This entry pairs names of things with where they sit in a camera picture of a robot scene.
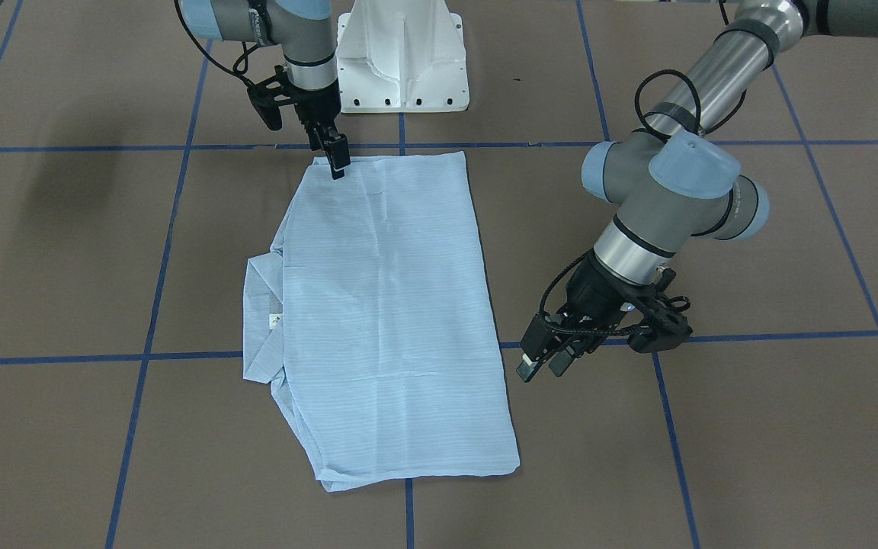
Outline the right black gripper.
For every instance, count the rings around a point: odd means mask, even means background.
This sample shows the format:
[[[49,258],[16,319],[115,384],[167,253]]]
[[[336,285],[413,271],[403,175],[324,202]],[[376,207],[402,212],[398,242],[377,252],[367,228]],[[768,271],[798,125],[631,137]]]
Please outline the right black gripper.
[[[324,153],[332,180],[345,177],[345,168],[351,165],[351,151],[348,138],[338,132],[335,124],[341,113],[339,84],[317,90],[290,85],[290,93],[295,98],[295,112],[306,132],[310,149]]]

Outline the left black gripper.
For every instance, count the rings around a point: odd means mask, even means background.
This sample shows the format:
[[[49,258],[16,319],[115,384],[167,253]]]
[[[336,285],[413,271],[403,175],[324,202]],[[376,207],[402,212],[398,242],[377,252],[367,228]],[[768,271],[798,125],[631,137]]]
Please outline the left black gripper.
[[[546,299],[568,272],[565,302],[556,313],[546,312]],[[607,338],[641,333],[645,324],[620,327],[627,315],[627,291],[635,287],[614,277],[601,265],[594,252],[585,252],[557,275],[541,296],[539,309],[521,340],[522,354],[516,373],[529,383],[541,365],[551,359],[548,368],[561,377],[576,358],[594,351]]]

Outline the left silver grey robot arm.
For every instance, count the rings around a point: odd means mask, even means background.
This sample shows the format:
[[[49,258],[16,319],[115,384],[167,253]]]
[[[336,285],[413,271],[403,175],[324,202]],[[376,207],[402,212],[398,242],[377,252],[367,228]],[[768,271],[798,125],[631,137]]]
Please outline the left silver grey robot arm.
[[[807,36],[878,38],[878,1],[741,1],[692,69],[668,70],[678,83],[662,101],[643,109],[637,88],[639,128],[593,146],[582,163],[583,188],[617,212],[561,272],[563,305],[555,313],[539,305],[521,340],[519,378],[530,381],[544,365],[562,376],[610,337],[641,354],[691,337],[689,299],[666,293],[671,260],[692,237],[747,239],[770,211],[767,192],[710,134],[741,107],[753,80]]]

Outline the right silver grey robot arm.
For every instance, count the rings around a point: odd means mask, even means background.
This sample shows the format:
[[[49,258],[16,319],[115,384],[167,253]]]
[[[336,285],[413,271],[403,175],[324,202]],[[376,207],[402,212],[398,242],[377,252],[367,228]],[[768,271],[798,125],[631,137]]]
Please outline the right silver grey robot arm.
[[[337,128],[341,88],[337,45],[328,1],[175,1],[175,15],[193,45],[209,63],[239,80],[264,125],[283,127],[282,108],[290,105],[303,126],[308,146],[324,154],[330,175],[343,178],[351,165],[348,138]],[[284,62],[272,76],[254,81],[248,59],[279,47]]]

